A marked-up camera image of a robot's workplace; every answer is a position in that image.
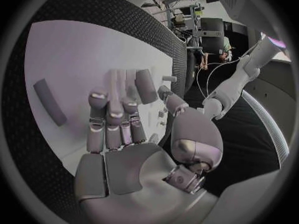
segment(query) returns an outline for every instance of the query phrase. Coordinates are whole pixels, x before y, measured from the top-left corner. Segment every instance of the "white panel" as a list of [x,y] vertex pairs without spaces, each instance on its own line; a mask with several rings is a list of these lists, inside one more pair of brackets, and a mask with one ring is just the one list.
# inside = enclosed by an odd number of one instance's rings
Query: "white panel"
[[[172,58],[158,49],[115,30],[78,21],[43,21],[31,27],[25,53],[25,82],[30,107],[45,140],[64,166],[74,174],[85,151],[90,107],[88,94],[96,86],[108,88],[110,69],[149,69],[158,90],[170,88],[162,76],[172,74]],[[33,85],[46,79],[67,122],[58,127],[50,118]],[[164,107],[159,99],[140,105],[147,138],[165,134],[167,115],[158,117]]]

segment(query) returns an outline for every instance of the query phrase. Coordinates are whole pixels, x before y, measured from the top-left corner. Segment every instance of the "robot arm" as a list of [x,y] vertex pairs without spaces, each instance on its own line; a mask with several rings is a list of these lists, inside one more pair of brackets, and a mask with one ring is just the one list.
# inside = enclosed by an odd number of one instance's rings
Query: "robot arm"
[[241,58],[235,73],[223,81],[204,101],[204,113],[209,118],[221,119],[239,99],[245,85],[260,74],[265,66],[280,49],[265,37],[250,55]]

